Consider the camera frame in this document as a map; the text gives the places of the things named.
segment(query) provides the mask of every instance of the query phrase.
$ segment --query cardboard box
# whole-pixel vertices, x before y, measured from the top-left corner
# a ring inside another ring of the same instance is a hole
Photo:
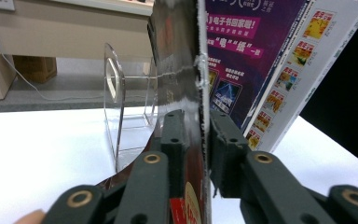
[[[28,81],[45,83],[52,77],[57,76],[56,58],[13,56],[13,60],[16,69]]]

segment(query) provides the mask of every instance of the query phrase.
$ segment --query white cable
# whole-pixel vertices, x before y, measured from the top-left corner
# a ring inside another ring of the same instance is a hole
[[[0,45],[0,53],[2,55],[2,57],[5,59],[5,61],[8,63],[8,65],[14,69],[14,71],[16,71],[16,73],[29,85],[31,86],[34,90],[36,90],[36,92],[45,100],[47,101],[65,101],[65,100],[75,100],[75,99],[97,99],[97,98],[102,98],[102,96],[91,96],[91,97],[64,97],[64,98],[48,98],[46,96],[44,96],[39,89],[34,86],[33,84],[31,84],[27,79],[25,79],[25,77],[21,74],[21,72],[19,72],[19,70],[16,69],[16,67],[10,62],[10,60],[4,55],[1,45]]]

